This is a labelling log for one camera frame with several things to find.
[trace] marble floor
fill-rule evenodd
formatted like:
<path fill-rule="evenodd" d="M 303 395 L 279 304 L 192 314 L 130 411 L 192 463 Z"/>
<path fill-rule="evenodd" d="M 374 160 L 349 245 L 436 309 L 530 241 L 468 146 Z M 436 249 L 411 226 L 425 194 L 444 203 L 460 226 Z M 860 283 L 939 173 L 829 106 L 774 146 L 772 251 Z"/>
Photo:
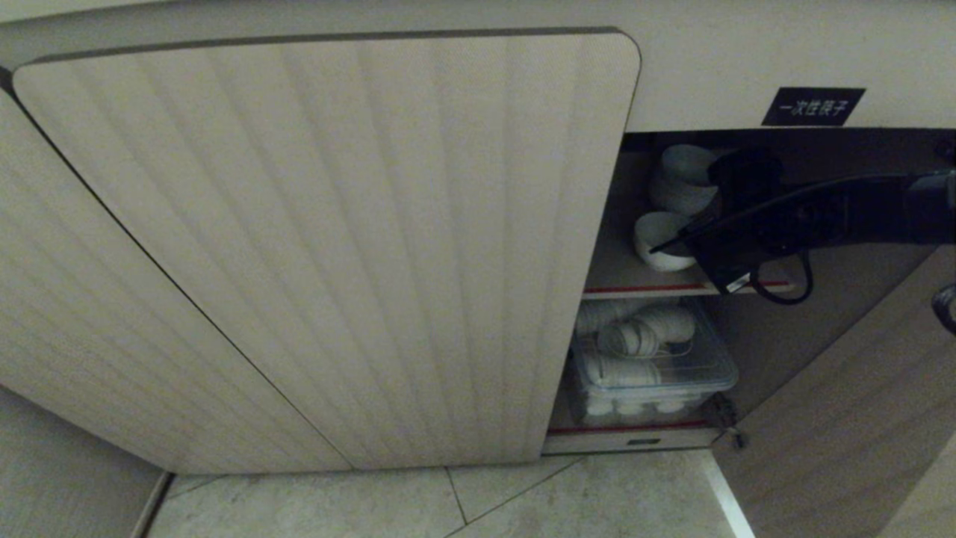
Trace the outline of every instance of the marble floor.
<path fill-rule="evenodd" d="M 750 538 L 707 450 L 528 465 L 182 476 L 149 538 Z"/>

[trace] black label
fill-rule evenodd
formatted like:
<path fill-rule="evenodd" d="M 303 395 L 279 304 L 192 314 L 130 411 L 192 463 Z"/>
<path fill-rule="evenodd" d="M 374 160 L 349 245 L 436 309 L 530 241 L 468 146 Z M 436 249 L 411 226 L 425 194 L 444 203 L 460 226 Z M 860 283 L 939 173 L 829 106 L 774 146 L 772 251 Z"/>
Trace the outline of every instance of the black label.
<path fill-rule="evenodd" d="M 780 88 L 764 125 L 843 125 L 865 89 Z"/>

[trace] cabinet door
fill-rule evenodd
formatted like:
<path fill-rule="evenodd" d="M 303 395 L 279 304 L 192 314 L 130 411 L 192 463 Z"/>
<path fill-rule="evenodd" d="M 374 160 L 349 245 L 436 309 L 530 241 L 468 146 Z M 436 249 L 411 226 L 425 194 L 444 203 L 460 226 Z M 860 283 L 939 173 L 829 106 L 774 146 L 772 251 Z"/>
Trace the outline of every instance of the cabinet door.
<path fill-rule="evenodd" d="M 956 482 L 936 480 L 935 499 L 921 485 L 934 463 L 956 476 L 956 335 L 930 305 L 954 280 L 954 249 L 940 247 L 740 423 L 748 448 L 717 441 L 758 538 L 875 536 L 891 518 L 887 536 L 950 535 L 907 532 L 905 519 L 943 524 L 956 513 Z"/>
<path fill-rule="evenodd" d="M 14 85 L 369 468 L 538 456 L 638 67 L 623 34 L 431 36 L 67 59 Z"/>
<path fill-rule="evenodd" d="M 0 384 L 174 472 L 346 469 L 0 94 Z"/>

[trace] cabinet shelf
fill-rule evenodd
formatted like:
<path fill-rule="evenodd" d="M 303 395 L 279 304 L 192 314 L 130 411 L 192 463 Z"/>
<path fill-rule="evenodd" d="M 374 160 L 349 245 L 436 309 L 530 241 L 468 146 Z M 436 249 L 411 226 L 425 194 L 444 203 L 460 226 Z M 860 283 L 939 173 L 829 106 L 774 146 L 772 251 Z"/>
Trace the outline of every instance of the cabinet shelf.
<path fill-rule="evenodd" d="M 597 235 L 591 268 L 581 299 L 635 299 L 716 295 L 719 292 L 697 265 L 676 273 L 659 273 L 647 266 L 634 250 L 634 222 L 651 211 L 646 201 L 627 204 L 625 199 L 609 200 Z M 779 263 L 760 268 L 761 282 L 774 293 L 793 290 L 793 282 Z M 754 293 L 748 284 L 737 293 Z"/>

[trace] open cabinet door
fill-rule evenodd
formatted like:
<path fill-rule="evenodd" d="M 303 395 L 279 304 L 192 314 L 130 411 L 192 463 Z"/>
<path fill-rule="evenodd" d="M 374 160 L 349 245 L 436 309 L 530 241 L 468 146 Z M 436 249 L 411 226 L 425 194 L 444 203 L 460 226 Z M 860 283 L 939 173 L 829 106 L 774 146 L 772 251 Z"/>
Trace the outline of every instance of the open cabinet door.
<path fill-rule="evenodd" d="M 747 448 L 717 440 L 714 456 L 758 538 L 911 535 L 900 519 L 920 511 L 912 498 L 925 494 L 927 470 L 951 459 L 956 432 L 956 335 L 931 307 L 954 268 L 954 249 L 937 249 L 741 421 Z M 926 517 L 944 525 L 956 481 L 935 482 L 950 493 L 928 495 L 943 504 Z"/>

